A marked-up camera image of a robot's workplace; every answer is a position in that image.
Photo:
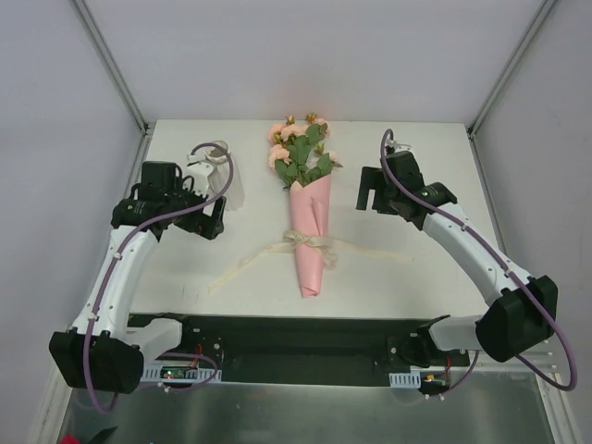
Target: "leaf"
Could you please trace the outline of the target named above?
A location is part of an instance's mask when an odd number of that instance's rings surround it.
[[[313,150],[313,145],[304,145],[298,147],[298,165],[305,165],[308,155]]]
[[[294,139],[294,146],[296,148],[301,148],[303,146],[306,146],[308,144],[308,141],[306,139],[306,136],[298,136],[296,139]]]
[[[315,135],[308,138],[308,142],[312,145],[316,145],[321,142],[321,136]]]
[[[317,145],[322,140],[323,136],[320,133],[320,128],[318,124],[314,123],[306,129],[306,135],[310,144]]]
[[[321,177],[323,178],[324,176],[328,176],[329,174],[331,174],[332,170],[333,164],[329,165],[327,168],[321,169]]]
[[[294,178],[296,178],[297,174],[298,174],[298,167],[296,166],[295,162],[292,162],[291,164],[288,165],[288,168],[286,168],[286,176],[288,176],[290,179],[294,179]]]
[[[318,136],[319,132],[320,132],[321,126],[317,123],[314,123],[313,125],[309,126],[306,129],[306,135],[308,137],[312,137],[312,136]]]
[[[322,170],[326,170],[327,168],[331,167],[331,158],[329,157],[329,153],[324,153],[318,158],[318,162],[316,166]]]
[[[286,165],[286,163],[283,160],[278,159],[276,161],[275,165],[276,165],[276,171],[279,174],[279,176],[281,178],[286,176],[286,170],[288,169],[288,166]]]
[[[317,166],[309,169],[306,174],[308,175],[309,182],[314,182],[315,180],[321,179],[322,177],[321,170]]]
[[[298,149],[294,145],[288,145],[287,149],[290,152],[292,162],[298,162]]]
[[[301,185],[303,187],[305,187],[306,185],[308,185],[309,183],[311,183],[311,175],[308,171],[305,171],[302,173],[302,180],[301,180]]]

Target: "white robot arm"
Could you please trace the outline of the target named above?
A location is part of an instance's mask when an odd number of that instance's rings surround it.
[[[69,386],[86,387],[82,344],[90,326],[92,381],[100,390],[131,393],[140,382],[143,365],[179,345],[181,323],[174,319],[156,318],[132,334],[127,333],[127,324],[142,269],[168,225],[175,224],[208,240],[224,230],[224,197],[216,200],[210,216],[192,211],[185,216],[163,217],[142,228],[155,217],[205,202],[207,178],[214,167],[194,161],[187,169],[190,175],[183,178],[174,163],[144,162],[141,182],[115,207],[109,246],[91,295],[72,327],[54,333],[50,341],[49,350]]]
[[[372,208],[380,214],[402,216],[439,243],[475,283],[489,306],[482,316],[446,315],[420,327],[406,344],[413,363],[426,364],[430,352],[449,350],[485,351],[505,362],[549,338],[553,328],[528,300],[521,285],[554,319],[558,295],[555,284],[548,277],[533,278],[485,242],[456,197],[441,183],[425,185],[412,152],[396,150],[399,146],[391,141],[382,159],[383,168],[363,168],[356,207],[365,210],[369,191],[375,190]]]

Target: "white enclosure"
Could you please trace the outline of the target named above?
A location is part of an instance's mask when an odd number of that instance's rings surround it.
[[[479,123],[474,148],[498,240],[560,287],[559,321],[581,374],[569,400],[592,441],[591,22],[587,0],[4,6],[0,441],[50,442],[38,435],[46,391],[59,384],[47,344],[86,301],[149,124],[311,110]]]
[[[314,109],[331,120],[466,124],[539,5],[89,1],[149,121],[274,119]]]
[[[140,136],[68,2],[4,5],[0,59],[0,441],[22,444]]]

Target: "ribbon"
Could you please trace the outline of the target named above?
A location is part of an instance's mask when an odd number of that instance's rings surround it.
[[[329,237],[306,236],[295,229],[288,229],[284,231],[284,242],[273,243],[267,245],[259,252],[252,254],[242,259],[237,266],[229,270],[227,273],[216,279],[210,286],[210,294],[216,293],[223,286],[234,279],[248,264],[264,253],[293,253],[297,247],[301,245],[308,245],[312,247],[323,259],[323,263],[327,268],[333,268],[338,260],[334,247],[338,244],[346,249],[358,254],[363,254],[375,259],[388,259],[400,264],[410,264],[413,262],[411,256],[398,253],[381,252],[379,250],[372,250],[370,248],[360,247],[345,240]]]

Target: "white table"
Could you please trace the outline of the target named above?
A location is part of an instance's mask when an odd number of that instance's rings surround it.
[[[290,227],[289,196],[267,166],[266,136],[272,123],[276,122],[157,122],[146,160],[172,161],[184,167],[195,145],[224,140],[237,159],[246,201],[240,210],[225,213],[226,229],[216,240],[169,228],[145,268],[133,313],[433,318],[486,311],[471,280],[426,234],[400,217],[355,209],[361,168],[379,165],[380,138],[391,127],[399,142],[413,147],[425,182],[444,183],[493,241],[484,193],[461,124],[331,123],[327,148],[339,152],[345,167],[332,179],[330,235],[411,256],[410,265],[338,249],[337,267],[325,271],[320,296],[302,299],[293,255],[268,254],[220,291],[209,294],[209,284],[241,258],[281,241],[283,231]]]

